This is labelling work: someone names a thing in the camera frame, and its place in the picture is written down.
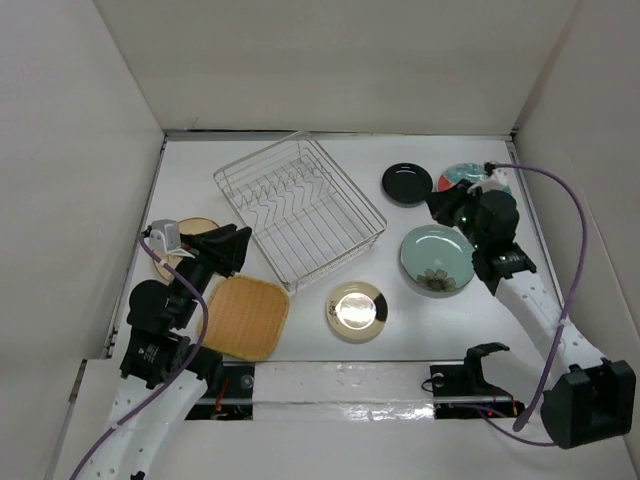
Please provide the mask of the small black plate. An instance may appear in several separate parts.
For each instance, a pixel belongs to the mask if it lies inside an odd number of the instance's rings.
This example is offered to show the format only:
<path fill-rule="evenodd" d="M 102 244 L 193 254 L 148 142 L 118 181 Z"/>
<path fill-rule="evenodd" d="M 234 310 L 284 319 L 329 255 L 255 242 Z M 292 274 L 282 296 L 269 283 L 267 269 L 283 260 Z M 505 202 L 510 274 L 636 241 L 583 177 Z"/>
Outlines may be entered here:
<path fill-rule="evenodd" d="M 397 163 L 387 168 L 381 185 L 391 201 L 406 207 L 423 203 L 433 191 L 431 175 L 423 167 L 412 163 Z"/>

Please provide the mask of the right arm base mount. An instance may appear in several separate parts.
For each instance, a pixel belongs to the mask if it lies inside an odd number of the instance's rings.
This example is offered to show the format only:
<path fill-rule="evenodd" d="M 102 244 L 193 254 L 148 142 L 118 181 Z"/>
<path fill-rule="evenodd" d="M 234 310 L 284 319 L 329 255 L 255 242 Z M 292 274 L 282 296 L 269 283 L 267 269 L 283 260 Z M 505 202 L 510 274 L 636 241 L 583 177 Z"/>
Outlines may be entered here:
<path fill-rule="evenodd" d="M 478 419 L 517 418 L 525 405 L 506 390 L 486 381 L 482 360 L 497 352 L 509 352 L 500 343 L 479 344 L 467 350 L 462 361 L 435 363 L 421 389 L 432 395 L 435 418 Z"/>

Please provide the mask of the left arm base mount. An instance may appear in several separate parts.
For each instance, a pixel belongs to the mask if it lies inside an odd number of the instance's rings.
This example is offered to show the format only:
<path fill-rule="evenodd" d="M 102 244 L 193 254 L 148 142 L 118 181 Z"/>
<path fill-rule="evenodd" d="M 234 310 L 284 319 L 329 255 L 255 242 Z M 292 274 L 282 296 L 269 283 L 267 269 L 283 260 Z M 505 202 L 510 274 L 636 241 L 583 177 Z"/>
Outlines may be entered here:
<path fill-rule="evenodd" d="M 255 364 L 225 362 L 217 386 L 190 410 L 186 419 L 242 421 L 253 419 Z"/>

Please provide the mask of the red and teal floral plate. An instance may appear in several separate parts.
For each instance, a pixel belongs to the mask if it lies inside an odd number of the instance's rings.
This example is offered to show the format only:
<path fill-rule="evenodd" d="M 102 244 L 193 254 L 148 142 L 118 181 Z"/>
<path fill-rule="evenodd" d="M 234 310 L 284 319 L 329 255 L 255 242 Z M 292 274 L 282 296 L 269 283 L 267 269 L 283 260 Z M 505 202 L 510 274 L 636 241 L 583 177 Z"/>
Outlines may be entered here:
<path fill-rule="evenodd" d="M 453 188 L 462 180 L 469 181 L 472 185 L 482 183 L 487 179 L 485 167 L 479 163 L 459 163 L 448 167 L 438 178 L 435 186 L 436 192 L 443 192 Z M 504 171 L 497 173 L 497 180 L 493 186 L 500 186 L 500 190 L 511 195 L 507 174 Z"/>

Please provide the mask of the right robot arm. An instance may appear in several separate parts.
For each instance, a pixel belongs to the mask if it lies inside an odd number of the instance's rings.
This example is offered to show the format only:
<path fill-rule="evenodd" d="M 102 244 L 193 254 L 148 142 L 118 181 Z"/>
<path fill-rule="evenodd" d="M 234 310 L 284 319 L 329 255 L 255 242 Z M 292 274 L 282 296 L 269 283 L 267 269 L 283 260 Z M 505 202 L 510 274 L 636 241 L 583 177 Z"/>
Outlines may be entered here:
<path fill-rule="evenodd" d="M 591 344 L 546 292 L 537 267 L 516 243 L 520 215 L 501 190 L 482 191 L 468 181 L 426 196 L 432 218 L 457 227 L 471 243 L 476 276 L 519 321 L 546 359 L 520 430 L 540 413 L 552 442 L 562 449 L 623 436 L 632 428 L 636 374 Z"/>

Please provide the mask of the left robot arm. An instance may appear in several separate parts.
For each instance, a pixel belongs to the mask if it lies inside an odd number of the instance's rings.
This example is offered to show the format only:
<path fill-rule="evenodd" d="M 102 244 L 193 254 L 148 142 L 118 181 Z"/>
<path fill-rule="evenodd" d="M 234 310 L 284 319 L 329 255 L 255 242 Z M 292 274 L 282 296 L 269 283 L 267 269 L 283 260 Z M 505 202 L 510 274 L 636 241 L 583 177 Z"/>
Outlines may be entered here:
<path fill-rule="evenodd" d="M 171 277 L 145 280 L 129 295 L 129 340 L 105 431 L 88 449 L 74 479 L 147 479 L 171 437 L 203 396 L 222 387 L 223 360 L 204 338 L 182 335 L 214 276 L 229 278 L 246 259 L 252 231 L 234 224 L 183 234 L 177 222 L 156 220 L 138 236 L 140 248 Z"/>

